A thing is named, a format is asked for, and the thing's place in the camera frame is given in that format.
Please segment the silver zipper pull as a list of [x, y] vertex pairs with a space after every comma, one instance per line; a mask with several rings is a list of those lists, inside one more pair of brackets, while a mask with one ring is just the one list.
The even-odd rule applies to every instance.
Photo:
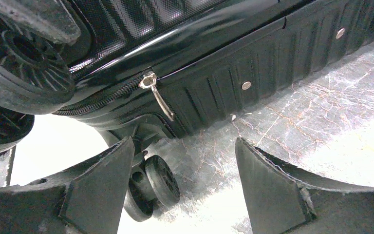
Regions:
[[163, 113], [170, 121], [174, 121], [174, 112], [169, 108], [169, 106], [160, 95], [156, 87], [156, 83], [157, 75], [153, 71], [148, 71], [143, 74], [143, 78], [139, 82], [138, 86], [144, 90], [151, 90]]

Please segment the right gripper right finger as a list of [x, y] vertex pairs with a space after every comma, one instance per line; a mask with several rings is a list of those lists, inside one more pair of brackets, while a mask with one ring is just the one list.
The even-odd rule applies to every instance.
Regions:
[[322, 177], [237, 138], [235, 155], [255, 234], [374, 234], [374, 187]]

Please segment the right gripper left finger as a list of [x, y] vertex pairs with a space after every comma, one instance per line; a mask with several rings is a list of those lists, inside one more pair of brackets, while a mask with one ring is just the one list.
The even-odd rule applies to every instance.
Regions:
[[27, 185], [0, 188], [0, 234], [115, 234], [135, 147], [100, 154]]

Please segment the black suitcase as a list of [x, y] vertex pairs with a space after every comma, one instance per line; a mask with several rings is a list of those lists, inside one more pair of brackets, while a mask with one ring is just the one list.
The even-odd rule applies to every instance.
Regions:
[[[123, 209], [179, 200], [159, 156], [181, 138], [374, 41], [374, 0], [0, 0], [0, 155], [54, 114], [135, 147]], [[170, 121], [151, 90], [174, 112]]]

